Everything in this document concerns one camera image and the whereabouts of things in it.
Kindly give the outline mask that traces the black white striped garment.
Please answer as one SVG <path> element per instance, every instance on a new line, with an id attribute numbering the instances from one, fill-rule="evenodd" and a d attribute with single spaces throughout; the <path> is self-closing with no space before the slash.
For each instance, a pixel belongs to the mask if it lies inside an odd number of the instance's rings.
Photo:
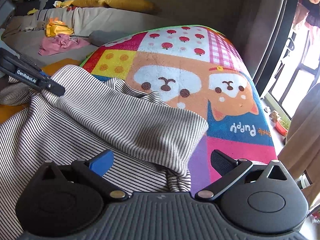
<path id="1" fill-rule="evenodd" d="M 1 104 L 27 104 L 1 124 L 1 239 L 22 233 L 15 204 L 46 160 L 67 165 L 109 149 L 114 164 L 104 178 L 127 193 L 190 190 L 188 162 L 208 129 L 203 117 L 75 65 L 53 80 L 65 88 L 63 96 L 21 82 L 1 90 Z"/>

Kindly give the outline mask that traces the grey sofa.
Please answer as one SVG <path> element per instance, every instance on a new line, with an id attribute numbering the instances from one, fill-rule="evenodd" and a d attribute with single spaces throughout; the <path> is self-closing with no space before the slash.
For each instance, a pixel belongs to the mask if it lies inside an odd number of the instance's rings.
<path id="1" fill-rule="evenodd" d="M 140 31 L 165 26 L 168 20 L 158 16 L 111 8 L 47 9 L 37 11 L 32 16 L 15 16 L 1 35 L 2 41 L 23 57 L 39 67 L 70 58 L 83 61 L 97 49 L 89 44 L 80 49 L 50 56 L 41 56 L 39 48 L 46 37 L 46 25 L 50 19 L 61 20 L 73 29 L 77 37 L 87 39 L 96 30 L 111 33 L 113 39 L 135 34 Z"/>

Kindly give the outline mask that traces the pink crumpled garment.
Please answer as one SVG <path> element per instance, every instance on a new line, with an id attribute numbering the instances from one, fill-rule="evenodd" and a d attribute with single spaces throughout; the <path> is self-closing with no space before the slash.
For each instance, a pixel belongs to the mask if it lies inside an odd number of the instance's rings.
<path id="1" fill-rule="evenodd" d="M 42 39 L 39 54 L 41 56 L 50 56 L 73 49 L 79 49 L 89 44 L 88 41 L 80 37 L 70 37 L 66 34 L 58 34 L 55 37 L 44 37 Z"/>

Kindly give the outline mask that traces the yellow crumpled garment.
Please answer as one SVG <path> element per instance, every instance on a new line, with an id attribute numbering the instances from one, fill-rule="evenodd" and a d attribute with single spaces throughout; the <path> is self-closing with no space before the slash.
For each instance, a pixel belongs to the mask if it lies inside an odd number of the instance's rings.
<path id="1" fill-rule="evenodd" d="M 73 35 L 74 30 L 58 18 L 50 18 L 46 25 L 46 36 L 55 37 L 59 34 Z"/>

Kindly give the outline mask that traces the red plastic bowl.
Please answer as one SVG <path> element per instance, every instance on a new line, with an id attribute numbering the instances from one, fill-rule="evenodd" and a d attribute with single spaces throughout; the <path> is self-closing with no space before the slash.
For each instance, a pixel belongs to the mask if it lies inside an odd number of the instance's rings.
<path id="1" fill-rule="evenodd" d="M 278 119 L 275 125 L 275 129 L 277 130 L 277 132 L 284 137 L 287 136 L 289 127 L 290 123 L 281 119 Z"/>

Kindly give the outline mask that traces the grey cushion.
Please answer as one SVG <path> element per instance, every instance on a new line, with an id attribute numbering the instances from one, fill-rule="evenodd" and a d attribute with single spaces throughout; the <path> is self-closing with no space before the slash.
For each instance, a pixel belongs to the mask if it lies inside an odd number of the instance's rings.
<path id="1" fill-rule="evenodd" d="M 102 31 L 95 30 L 90 33 L 88 37 L 88 42 L 99 47 L 108 42 L 115 41 L 117 39 L 129 36 L 129 33 L 125 33 L 123 31 Z"/>

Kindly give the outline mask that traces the yellow cushion left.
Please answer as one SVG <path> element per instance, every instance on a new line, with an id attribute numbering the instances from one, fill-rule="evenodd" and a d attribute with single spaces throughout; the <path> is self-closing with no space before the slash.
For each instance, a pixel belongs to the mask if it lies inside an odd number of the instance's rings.
<path id="1" fill-rule="evenodd" d="M 74 0 L 73 6 L 80 8 L 104 7 L 107 0 Z"/>

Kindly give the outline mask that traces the yellow cushion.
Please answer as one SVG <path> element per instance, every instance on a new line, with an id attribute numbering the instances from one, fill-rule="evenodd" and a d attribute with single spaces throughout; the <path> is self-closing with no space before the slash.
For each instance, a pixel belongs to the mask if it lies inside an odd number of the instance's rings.
<path id="1" fill-rule="evenodd" d="M 74 0 L 73 6 L 80 8 L 104 7 L 107 0 Z"/>
<path id="2" fill-rule="evenodd" d="M 157 5 L 147 0 L 105 0 L 111 8 L 153 14 L 157 12 Z"/>

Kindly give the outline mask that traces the colourful cartoon puppy mat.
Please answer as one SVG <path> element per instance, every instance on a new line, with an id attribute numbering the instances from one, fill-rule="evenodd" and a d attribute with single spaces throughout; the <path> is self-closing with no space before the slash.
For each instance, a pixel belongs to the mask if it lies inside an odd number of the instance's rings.
<path id="1" fill-rule="evenodd" d="M 207 120 L 208 131 L 189 161 L 192 193 L 219 179 L 210 163 L 213 150 L 265 164 L 276 158 L 249 72 L 218 31 L 181 25 L 113 38 L 82 67 L 101 81 L 117 77 L 141 92 L 158 92 L 167 105 Z"/>

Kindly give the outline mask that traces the yellow cushion right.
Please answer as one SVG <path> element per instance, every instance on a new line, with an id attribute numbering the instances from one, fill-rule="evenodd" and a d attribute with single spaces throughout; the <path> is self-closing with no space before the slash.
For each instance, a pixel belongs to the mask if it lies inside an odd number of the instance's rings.
<path id="1" fill-rule="evenodd" d="M 147 0 L 105 0 L 111 8 L 153 14 L 157 12 L 157 5 Z"/>

